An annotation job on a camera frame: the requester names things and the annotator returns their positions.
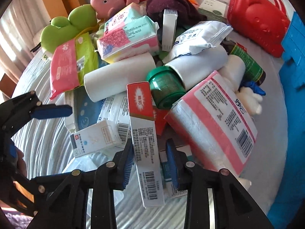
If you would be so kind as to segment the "red white toothpaste box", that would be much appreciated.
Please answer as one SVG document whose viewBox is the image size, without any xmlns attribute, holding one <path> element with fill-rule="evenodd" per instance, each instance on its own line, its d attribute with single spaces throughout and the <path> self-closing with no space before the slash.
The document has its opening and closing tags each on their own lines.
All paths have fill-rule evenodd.
<svg viewBox="0 0 305 229">
<path fill-rule="evenodd" d="M 127 85 L 130 129 L 144 208 L 164 205 L 158 141 L 148 82 Z"/>
</svg>

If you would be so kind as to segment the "white medicine box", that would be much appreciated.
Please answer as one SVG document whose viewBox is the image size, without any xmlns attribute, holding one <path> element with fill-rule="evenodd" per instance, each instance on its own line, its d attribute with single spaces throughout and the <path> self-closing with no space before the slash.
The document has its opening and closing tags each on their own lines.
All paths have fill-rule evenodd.
<svg viewBox="0 0 305 229">
<path fill-rule="evenodd" d="M 103 120 L 70 136 L 75 158 L 102 150 L 124 148 L 116 123 Z"/>
</svg>

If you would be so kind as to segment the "blue plastic storage crate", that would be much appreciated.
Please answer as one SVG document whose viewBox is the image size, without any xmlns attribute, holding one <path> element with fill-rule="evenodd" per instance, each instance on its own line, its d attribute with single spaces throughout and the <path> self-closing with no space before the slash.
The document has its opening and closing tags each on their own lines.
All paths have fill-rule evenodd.
<svg viewBox="0 0 305 229">
<path fill-rule="evenodd" d="M 288 145 L 284 173 L 267 217 L 275 228 L 304 228 L 304 23 L 295 12 L 282 40 L 279 76 L 285 96 Z"/>
</svg>

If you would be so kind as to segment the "pink green wipes pack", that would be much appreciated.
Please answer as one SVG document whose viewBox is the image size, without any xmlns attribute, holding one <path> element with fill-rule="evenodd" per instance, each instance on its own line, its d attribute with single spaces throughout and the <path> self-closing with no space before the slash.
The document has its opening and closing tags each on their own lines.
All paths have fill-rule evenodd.
<svg viewBox="0 0 305 229">
<path fill-rule="evenodd" d="M 85 74 L 98 67 L 98 54 L 89 33 L 58 46 L 50 65 L 50 100 L 83 86 Z"/>
</svg>

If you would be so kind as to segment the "pink white tissue pack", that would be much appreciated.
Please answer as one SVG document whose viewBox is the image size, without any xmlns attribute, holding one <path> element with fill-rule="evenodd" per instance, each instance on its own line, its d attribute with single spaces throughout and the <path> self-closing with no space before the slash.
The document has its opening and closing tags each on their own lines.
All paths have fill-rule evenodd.
<svg viewBox="0 0 305 229">
<path fill-rule="evenodd" d="M 175 102 L 165 120 L 206 169 L 227 168 L 236 177 L 258 134 L 249 113 L 217 71 Z"/>
</svg>

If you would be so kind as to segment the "green frog plush toy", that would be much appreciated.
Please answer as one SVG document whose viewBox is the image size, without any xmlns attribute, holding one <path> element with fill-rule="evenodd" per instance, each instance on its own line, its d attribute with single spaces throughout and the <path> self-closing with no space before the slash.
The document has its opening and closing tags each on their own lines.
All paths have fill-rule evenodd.
<svg viewBox="0 0 305 229">
<path fill-rule="evenodd" d="M 85 4 L 73 9 L 68 17 L 58 16 L 51 20 L 40 35 L 41 47 L 53 54 L 56 48 L 76 36 L 97 28 L 96 12 Z"/>
</svg>

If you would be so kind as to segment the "pink mint tissue pack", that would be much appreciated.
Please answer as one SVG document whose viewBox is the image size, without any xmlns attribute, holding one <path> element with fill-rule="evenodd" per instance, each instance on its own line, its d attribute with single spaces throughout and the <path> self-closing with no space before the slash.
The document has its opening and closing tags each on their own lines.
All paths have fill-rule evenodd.
<svg viewBox="0 0 305 229">
<path fill-rule="evenodd" d="M 159 52 L 158 30 L 158 23 L 145 14 L 145 8 L 131 3 L 105 23 L 97 50 L 109 64 L 146 52 L 155 55 Z"/>
</svg>

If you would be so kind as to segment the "green plastic jar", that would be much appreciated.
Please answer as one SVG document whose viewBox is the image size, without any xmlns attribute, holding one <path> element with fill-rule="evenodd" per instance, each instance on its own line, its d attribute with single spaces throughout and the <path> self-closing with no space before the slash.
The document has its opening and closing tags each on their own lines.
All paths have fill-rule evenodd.
<svg viewBox="0 0 305 229">
<path fill-rule="evenodd" d="M 186 94 L 177 73 L 168 66 L 157 67 L 146 76 L 155 105 L 161 110 L 170 110 L 172 105 Z"/>
</svg>

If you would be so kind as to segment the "dark green can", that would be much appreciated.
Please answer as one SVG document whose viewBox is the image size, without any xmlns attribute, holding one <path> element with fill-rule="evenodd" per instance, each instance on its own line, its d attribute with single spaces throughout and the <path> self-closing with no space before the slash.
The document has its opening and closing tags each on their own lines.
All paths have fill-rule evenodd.
<svg viewBox="0 0 305 229">
<path fill-rule="evenodd" d="M 245 64 L 244 77 L 247 81 L 254 81 L 258 86 L 260 86 L 265 78 L 266 73 L 263 68 L 247 53 L 245 47 L 241 44 L 236 43 L 232 40 L 224 40 L 222 46 L 227 51 L 228 55 L 235 55 L 241 58 Z"/>
</svg>

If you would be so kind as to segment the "white upright small box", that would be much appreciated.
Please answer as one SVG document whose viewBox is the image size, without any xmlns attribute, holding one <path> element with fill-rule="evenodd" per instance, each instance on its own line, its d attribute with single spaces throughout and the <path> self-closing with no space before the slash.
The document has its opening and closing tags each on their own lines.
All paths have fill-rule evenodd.
<svg viewBox="0 0 305 229">
<path fill-rule="evenodd" d="M 174 43 L 176 33 L 178 12 L 177 10 L 165 9 L 163 12 L 162 27 L 162 50 L 170 52 Z"/>
</svg>

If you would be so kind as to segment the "dark purple cloth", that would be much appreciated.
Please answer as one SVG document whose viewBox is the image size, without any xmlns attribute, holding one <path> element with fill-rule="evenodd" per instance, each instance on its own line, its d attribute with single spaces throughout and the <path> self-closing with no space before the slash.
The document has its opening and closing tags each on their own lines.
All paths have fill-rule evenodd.
<svg viewBox="0 0 305 229">
<path fill-rule="evenodd" d="M 178 13 L 178 22 L 181 25 L 193 26 L 207 17 L 198 12 L 189 0 L 148 0 L 146 14 L 154 22 L 163 24 L 163 12 L 165 9 L 175 10 Z"/>
</svg>

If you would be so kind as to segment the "white blue wipes pack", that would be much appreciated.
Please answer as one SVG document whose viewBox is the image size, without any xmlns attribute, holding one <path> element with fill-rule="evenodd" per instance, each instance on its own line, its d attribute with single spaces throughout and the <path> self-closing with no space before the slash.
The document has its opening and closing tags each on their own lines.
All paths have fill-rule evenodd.
<svg viewBox="0 0 305 229">
<path fill-rule="evenodd" d="M 220 21 L 202 21 L 179 35 L 164 64 L 184 55 L 196 55 L 206 49 L 217 47 L 233 28 Z"/>
</svg>

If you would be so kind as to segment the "white green carton box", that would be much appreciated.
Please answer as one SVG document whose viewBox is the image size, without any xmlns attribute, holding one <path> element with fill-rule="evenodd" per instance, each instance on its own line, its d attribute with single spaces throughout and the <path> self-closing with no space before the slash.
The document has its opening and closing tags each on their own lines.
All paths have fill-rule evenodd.
<svg viewBox="0 0 305 229">
<path fill-rule="evenodd" d="M 203 0 L 198 12 L 207 17 L 207 20 L 227 23 L 227 5 L 217 0 Z"/>
</svg>

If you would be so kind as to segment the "red plastic toy case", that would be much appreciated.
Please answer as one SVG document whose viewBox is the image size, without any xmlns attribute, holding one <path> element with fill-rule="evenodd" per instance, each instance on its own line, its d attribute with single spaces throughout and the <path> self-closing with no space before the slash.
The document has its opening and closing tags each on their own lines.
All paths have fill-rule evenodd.
<svg viewBox="0 0 305 229">
<path fill-rule="evenodd" d="M 281 42 L 290 20 L 281 0 L 230 0 L 227 20 L 273 57 L 281 57 Z"/>
</svg>

